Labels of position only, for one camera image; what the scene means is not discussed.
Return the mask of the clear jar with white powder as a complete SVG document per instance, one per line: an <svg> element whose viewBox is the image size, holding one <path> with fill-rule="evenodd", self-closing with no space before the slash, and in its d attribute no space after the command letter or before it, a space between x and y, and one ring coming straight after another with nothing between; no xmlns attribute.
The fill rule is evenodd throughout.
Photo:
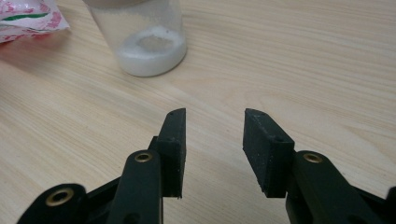
<svg viewBox="0 0 396 224"><path fill-rule="evenodd" d="M120 68L153 77L176 67L187 41L179 0L82 0Z"/></svg>

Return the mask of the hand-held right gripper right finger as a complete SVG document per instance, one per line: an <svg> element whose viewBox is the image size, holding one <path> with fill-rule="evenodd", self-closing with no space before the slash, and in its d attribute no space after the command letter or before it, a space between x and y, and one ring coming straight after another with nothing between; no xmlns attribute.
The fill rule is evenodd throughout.
<svg viewBox="0 0 396 224"><path fill-rule="evenodd" d="M291 224L382 224L325 156L295 151L266 113L245 110L243 150L268 198L285 198Z"/></svg>

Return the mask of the pink and white packet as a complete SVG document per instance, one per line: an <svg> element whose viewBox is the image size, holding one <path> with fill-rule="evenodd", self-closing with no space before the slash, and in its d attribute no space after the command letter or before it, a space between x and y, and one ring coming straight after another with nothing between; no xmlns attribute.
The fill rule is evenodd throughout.
<svg viewBox="0 0 396 224"><path fill-rule="evenodd" d="M55 0L0 0L0 43L67 28Z"/></svg>

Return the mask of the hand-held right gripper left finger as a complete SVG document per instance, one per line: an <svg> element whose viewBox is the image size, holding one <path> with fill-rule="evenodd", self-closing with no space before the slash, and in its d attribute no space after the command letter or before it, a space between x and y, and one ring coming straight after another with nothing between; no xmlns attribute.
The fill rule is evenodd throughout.
<svg viewBox="0 0 396 224"><path fill-rule="evenodd" d="M125 163L106 224L163 224L163 198L182 197L186 110L169 112L149 147Z"/></svg>

